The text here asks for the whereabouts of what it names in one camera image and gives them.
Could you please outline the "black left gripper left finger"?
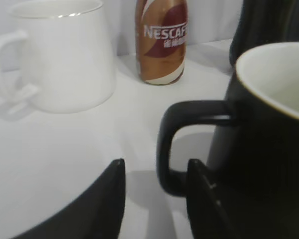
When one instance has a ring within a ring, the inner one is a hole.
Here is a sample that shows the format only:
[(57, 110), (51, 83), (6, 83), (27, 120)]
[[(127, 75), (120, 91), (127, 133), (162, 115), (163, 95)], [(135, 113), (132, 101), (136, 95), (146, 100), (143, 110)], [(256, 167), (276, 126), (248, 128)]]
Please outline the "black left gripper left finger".
[(116, 159), (67, 207), (17, 238), (117, 239), (125, 201), (125, 162)]

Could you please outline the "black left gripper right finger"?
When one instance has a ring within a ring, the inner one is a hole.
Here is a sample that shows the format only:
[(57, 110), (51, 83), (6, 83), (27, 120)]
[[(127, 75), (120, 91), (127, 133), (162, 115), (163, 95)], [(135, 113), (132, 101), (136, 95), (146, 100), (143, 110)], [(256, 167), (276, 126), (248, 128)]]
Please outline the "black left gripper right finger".
[(195, 239), (235, 239), (237, 233), (217, 195), (219, 185), (198, 159), (188, 162), (186, 207)]

